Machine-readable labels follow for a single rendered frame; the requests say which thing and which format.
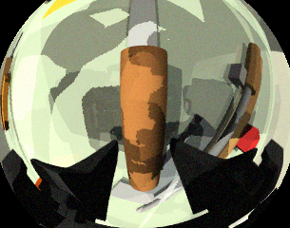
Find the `red block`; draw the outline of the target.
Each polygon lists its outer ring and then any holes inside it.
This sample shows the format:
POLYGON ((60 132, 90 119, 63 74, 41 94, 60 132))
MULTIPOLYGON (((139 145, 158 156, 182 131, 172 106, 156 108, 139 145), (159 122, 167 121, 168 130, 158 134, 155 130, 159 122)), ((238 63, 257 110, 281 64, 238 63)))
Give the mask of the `red block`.
POLYGON ((243 130, 243 134, 237 142, 236 147, 239 148, 242 153, 250 151, 251 148, 256 148, 259 139, 259 130, 256 129, 254 125, 248 124, 246 129, 243 130))

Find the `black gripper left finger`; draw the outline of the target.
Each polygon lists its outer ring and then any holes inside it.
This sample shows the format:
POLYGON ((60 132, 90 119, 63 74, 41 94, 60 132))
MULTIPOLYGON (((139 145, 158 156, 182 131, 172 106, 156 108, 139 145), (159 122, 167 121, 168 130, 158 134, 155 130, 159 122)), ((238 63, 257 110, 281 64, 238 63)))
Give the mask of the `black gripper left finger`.
POLYGON ((96 219, 106 221, 118 151, 118 140, 114 140, 70 167, 53 166, 37 159, 30 159, 30 163, 39 178, 70 194, 96 219))

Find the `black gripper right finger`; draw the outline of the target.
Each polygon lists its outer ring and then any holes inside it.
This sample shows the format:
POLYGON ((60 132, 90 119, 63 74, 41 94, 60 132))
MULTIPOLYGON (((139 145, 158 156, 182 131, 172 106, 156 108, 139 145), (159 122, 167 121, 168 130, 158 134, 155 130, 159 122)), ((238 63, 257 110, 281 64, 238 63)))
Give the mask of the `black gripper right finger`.
POLYGON ((220 159, 176 138, 171 138, 168 147, 193 214, 205 210, 232 176, 258 155, 256 147, 231 159, 220 159))

